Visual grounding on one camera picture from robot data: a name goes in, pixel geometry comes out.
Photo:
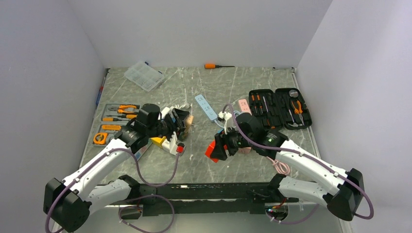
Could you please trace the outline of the pink power strip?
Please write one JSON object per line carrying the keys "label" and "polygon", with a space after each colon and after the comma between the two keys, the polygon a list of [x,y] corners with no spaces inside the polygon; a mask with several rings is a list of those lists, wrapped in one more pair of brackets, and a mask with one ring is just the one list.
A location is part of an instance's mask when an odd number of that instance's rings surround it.
{"label": "pink power strip", "polygon": [[[250,113],[250,114],[252,113],[246,99],[238,100],[238,105],[240,107],[241,112],[246,112],[246,113]],[[267,159],[272,163],[272,166],[274,167],[274,169],[276,170],[277,173],[283,174],[283,175],[289,175],[290,174],[291,169],[286,163],[280,162],[276,159],[271,159],[269,157],[267,157]]]}

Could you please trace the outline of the light blue power strip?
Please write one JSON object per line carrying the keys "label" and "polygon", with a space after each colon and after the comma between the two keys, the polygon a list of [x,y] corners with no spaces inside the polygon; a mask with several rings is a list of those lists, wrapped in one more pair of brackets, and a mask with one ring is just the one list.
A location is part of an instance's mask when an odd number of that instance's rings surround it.
{"label": "light blue power strip", "polygon": [[[195,96],[195,100],[198,103],[198,105],[201,107],[203,112],[206,114],[206,116],[209,118],[209,120],[216,123],[220,128],[223,129],[222,123],[220,123],[217,120],[218,114],[214,111],[214,109],[211,107],[211,105],[208,103],[208,101],[205,99],[205,97],[202,94],[200,94],[200,95]],[[233,119],[234,119],[236,113],[239,113],[239,112],[235,111],[235,113],[232,114]]]}

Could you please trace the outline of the beige cube socket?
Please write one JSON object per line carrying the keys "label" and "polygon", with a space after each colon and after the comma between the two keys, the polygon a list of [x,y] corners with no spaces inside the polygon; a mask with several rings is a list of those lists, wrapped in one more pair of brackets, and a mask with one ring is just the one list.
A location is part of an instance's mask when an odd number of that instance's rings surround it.
{"label": "beige cube socket", "polygon": [[193,119],[194,119],[194,116],[193,116],[193,115],[189,115],[189,116],[185,119],[184,123],[185,123],[185,127],[186,127],[186,128],[190,128],[190,127],[192,126],[192,124],[193,124]]}

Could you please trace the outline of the clear plastic organizer box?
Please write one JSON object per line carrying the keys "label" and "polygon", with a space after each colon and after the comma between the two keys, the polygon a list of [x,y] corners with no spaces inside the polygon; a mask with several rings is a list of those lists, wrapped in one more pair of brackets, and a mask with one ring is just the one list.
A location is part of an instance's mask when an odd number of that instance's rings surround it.
{"label": "clear plastic organizer box", "polygon": [[155,70],[145,61],[129,67],[124,76],[147,92],[157,88],[165,78],[162,72]]}

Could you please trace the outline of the yellow cube socket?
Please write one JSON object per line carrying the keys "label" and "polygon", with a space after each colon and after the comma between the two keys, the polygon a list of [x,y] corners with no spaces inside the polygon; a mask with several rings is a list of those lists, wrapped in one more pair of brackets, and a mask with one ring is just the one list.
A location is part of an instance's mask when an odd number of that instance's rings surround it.
{"label": "yellow cube socket", "polygon": [[163,142],[166,140],[166,137],[152,137],[151,141],[154,145],[158,146],[159,148],[162,148]]}

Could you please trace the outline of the white cube socket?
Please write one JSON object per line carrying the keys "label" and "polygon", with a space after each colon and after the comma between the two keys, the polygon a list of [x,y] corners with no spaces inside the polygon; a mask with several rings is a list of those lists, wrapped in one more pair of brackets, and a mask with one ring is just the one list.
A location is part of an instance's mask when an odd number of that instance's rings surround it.
{"label": "white cube socket", "polygon": [[167,141],[167,140],[163,141],[163,143],[161,144],[161,146],[162,146],[162,148],[163,148],[164,151],[168,151],[168,152],[170,151],[171,146],[170,146],[170,142],[169,142],[169,141]]}

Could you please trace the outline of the grey tool tray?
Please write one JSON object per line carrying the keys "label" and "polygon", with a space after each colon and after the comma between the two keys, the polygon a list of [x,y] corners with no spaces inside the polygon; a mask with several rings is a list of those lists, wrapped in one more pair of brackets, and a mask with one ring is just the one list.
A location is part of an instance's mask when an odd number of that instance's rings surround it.
{"label": "grey tool tray", "polygon": [[134,119],[140,105],[126,103],[108,103],[104,106],[100,115],[97,128],[94,130],[91,139],[93,146],[106,146],[115,134]]}

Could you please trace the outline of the pink cube socket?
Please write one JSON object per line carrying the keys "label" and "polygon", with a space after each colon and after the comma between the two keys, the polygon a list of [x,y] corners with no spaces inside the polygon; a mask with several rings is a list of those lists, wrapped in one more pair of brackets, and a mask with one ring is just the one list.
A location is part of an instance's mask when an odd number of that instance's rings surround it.
{"label": "pink cube socket", "polygon": [[251,150],[252,150],[251,147],[245,147],[245,148],[240,148],[238,152],[241,154],[249,154]]}

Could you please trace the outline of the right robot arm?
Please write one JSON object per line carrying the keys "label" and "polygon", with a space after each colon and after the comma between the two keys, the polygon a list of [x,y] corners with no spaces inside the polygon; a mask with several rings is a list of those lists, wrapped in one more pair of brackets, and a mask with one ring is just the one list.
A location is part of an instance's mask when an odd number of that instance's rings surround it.
{"label": "right robot arm", "polygon": [[225,161],[241,148],[251,148],[271,160],[291,165],[310,177],[303,181],[276,174],[268,184],[268,196],[273,201],[298,198],[326,207],[334,216],[352,221],[366,197],[363,175],[356,169],[346,171],[312,155],[276,129],[265,129],[250,113],[237,117],[219,112],[223,129],[214,135],[205,155],[213,162]]}

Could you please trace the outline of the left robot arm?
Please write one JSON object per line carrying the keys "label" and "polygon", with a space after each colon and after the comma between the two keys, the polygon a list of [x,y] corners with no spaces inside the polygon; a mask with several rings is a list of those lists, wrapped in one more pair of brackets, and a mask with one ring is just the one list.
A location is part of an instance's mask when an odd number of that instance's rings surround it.
{"label": "left robot arm", "polygon": [[127,159],[138,160],[138,154],[154,137],[166,138],[169,153],[182,155],[185,146],[179,141],[190,127],[190,112],[176,108],[161,110],[156,104],[144,104],[137,116],[122,125],[107,146],[86,165],[62,180],[53,178],[45,187],[43,211],[45,231],[54,221],[68,233],[79,229],[88,217],[118,201],[128,204],[138,199],[155,198],[157,185],[122,175],[115,181],[100,182]]}

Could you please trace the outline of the black tool case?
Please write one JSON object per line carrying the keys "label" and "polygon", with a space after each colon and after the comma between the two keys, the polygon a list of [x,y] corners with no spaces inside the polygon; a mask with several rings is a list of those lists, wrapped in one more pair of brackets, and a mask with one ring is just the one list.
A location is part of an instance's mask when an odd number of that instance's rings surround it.
{"label": "black tool case", "polygon": [[305,129],[312,125],[312,118],[299,89],[294,87],[251,90],[249,107],[267,129]]}

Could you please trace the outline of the red cube socket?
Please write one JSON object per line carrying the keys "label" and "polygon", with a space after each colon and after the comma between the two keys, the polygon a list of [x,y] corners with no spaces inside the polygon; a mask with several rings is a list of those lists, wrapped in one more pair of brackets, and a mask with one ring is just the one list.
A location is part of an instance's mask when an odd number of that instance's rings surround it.
{"label": "red cube socket", "polygon": [[216,158],[213,158],[213,157],[212,157],[212,153],[213,153],[215,147],[216,147],[216,141],[212,141],[212,142],[208,145],[208,148],[207,148],[207,150],[206,150],[206,152],[205,152],[205,155],[206,155],[210,160],[212,160],[213,162],[217,163],[217,162],[219,161],[219,159],[216,159]]}

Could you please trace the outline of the white power strip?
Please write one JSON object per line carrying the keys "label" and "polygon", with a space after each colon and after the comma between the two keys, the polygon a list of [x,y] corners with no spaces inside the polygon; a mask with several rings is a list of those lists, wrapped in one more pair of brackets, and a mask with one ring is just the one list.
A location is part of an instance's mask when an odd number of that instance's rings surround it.
{"label": "white power strip", "polygon": [[174,121],[176,121],[176,120],[174,119],[174,117],[173,117],[172,109],[173,109],[173,108],[169,108],[169,107],[166,107],[166,108],[164,108],[163,110],[160,109],[160,111],[161,111],[161,115],[160,115],[161,118],[164,118],[164,115],[166,115],[166,114],[170,114],[171,117],[172,117],[172,119],[173,119]]}

